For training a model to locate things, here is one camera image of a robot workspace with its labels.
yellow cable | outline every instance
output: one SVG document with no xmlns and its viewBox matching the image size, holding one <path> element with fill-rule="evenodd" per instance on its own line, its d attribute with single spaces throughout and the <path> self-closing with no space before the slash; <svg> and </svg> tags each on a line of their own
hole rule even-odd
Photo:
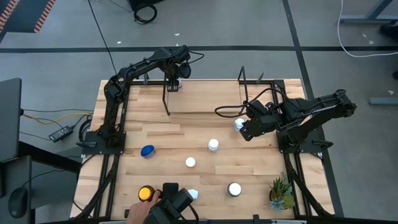
<svg viewBox="0 0 398 224">
<path fill-rule="evenodd" d="M 68 118 L 70 116 L 80 116 L 80 115 L 90 115 L 90 116 L 92 116 L 93 114 L 90 114 L 90 113 L 73 113 L 73 114 L 68 114 L 68 115 L 62 116 L 62 117 L 60 117 L 60 118 L 58 118 L 56 120 L 50 121 L 50 122 L 43 122 L 43 121 L 39 120 L 38 118 L 33 117 L 32 115 L 23 114 L 23 116 L 25 116 L 27 118 L 30 118 L 30 119 L 33 119 L 33 120 L 39 122 L 40 124 L 53 124 L 53 123 L 56 123 L 57 121 L 59 121 L 59 120 L 61 120 L 63 118 Z"/>
</svg>

orange striped floor marking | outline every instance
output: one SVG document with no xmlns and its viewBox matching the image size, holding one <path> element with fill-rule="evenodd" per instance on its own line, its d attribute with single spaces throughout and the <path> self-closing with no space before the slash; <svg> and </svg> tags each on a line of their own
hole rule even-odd
<svg viewBox="0 0 398 224">
<path fill-rule="evenodd" d="M 3 30 L 6 26 L 7 20 L 11 17 L 11 14 L 14 12 L 14 9 L 17 7 L 19 1 L 20 0 L 10 0 L 6 8 L 0 14 L 0 30 Z"/>
<path fill-rule="evenodd" d="M 47 16 L 49 16 L 51 8 L 53 7 L 54 4 L 55 4 L 55 0 L 49 0 L 47 5 L 45 6 L 42 15 L 39 17 L 39 20 L 36 23 L 36 26 L 35 26 L 35 29 L 34 29 L 35 33 L 40 32 L 40 30 L 42 29 L 42 27 L 44 25 L 44 22 L 45 22 L 45 19 L 47 18 Z"/>
</svg>

blue cup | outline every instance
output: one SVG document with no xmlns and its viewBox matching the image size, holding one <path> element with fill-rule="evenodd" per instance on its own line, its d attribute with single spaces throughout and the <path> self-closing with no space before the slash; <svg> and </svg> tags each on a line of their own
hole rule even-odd
<svg viewBox="0 0 398 224">
<path fill-rule="evenodd" d="M 147 145 L 141 149 L 141 156 L 145 159 L 150 159 L 152 156 L 155 155 L 155 146 Z"/>
</svg>

white cable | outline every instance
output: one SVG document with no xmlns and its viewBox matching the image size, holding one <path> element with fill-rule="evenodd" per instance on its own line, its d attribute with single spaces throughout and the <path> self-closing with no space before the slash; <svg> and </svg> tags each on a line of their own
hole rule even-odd
<svg viewBox="0 0 398 224">
<path fill-rule="evenodd" d="M 353 55 L 350 54 L 343 46 L 343 44 L 341 43 L 341 39 L 340 39 L 340 19 L 341 19 L 341 14 L 343 13 L 343 0 L 341 0 L 341 11 L 340 11 L 340 16 L 338 17 L 338 21 L 337 21 L 337 36 L 338 36 L 338 42 L 340 43 L 341 48 L 343 48 L 343 50 L 351 57 L 359 57 L 359 58 L 363 58 L 363 57 L 373 57 L 373 56 L 389 56 L 389 55 L 395 55 L 398 54 L 398 52 L 394 52 L 394 53 L 388 53 L 388 54 L 372 54 L 372 55 Z"/>
</svg>

human hand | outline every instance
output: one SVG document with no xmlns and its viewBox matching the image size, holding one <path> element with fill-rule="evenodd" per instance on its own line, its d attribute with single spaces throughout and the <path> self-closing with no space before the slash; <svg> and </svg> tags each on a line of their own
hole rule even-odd
<svg viewBox="0 0 398 224">
<path fill-rule="evenodd" d="M 150 202 L 145 201 L 132 204 L 129 216 L 127 217 L 127 224 L 143 224 L 146 216 L 149 214 L 149 210 L 157 203 L 159 195 L 159 191 L 155 191 Z"/>
</svg>

